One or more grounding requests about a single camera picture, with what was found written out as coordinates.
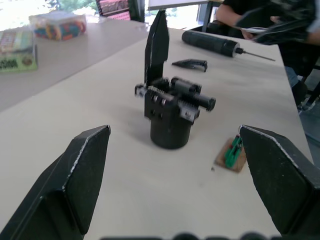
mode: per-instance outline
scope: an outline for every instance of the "black cylinder base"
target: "black cylinder base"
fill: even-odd
[[[174,124],[168,127],[159,120],[151,120],[151,140],[164,149],[179,149],[187,144],[192,123],[179,118]]]

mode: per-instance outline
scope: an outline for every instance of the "screwdriver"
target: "screwdriver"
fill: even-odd
[[[212,35],[198,33],[194,31],[185,31],[182,34],[182,40],[189,45],[206,49],[218,54],[222,54],[227,57],[234,58],[236,54],[249,54],[259,58],[267,59],[270,61],[276,61],[272,58],[260,56],[251,52],[245,51],[240,47],[240,44],[236,41],[220,38]]]

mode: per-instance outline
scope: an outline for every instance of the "colorful box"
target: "colorful box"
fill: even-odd
[[[37,66],[32,31],[0,31],[0,73],[35,70]]]
[[[84,34],[87,30],[85,15],[64,11],[30,16],[29,21],[36,37],[50,40],[69,40]]]

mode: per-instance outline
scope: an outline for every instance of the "green box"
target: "green box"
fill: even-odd
[[[0,73],[36,70],[37,47],[32,31],[0,31]]]

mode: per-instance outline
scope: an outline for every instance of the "small wooden piece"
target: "small wooden piece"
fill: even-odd
[[[241,153],[239,155],[239,157],[237,158],[234,166],[232,168],[228,168],[226,167],[225,165],[225,153],[227,152],[228,148],[232,145],[232,142],[233,142],[233,139],[232,138],[229,138],[226,143],[224,144],[223,148],[221,149],[221,151],[219,152],[218,156],[216,157],[215,159],[215,164],[216,165],[219,165],[223,168],[226,168],[226,169],[229,169],[229,170],[232,170],[234,172],[237,172],[239,173],[242,168],[244,167],[246,161],[247,161],[247,158],[246,158],[246,153],[245,153],[245,150],[244,148],[242,147],[241,149]]]

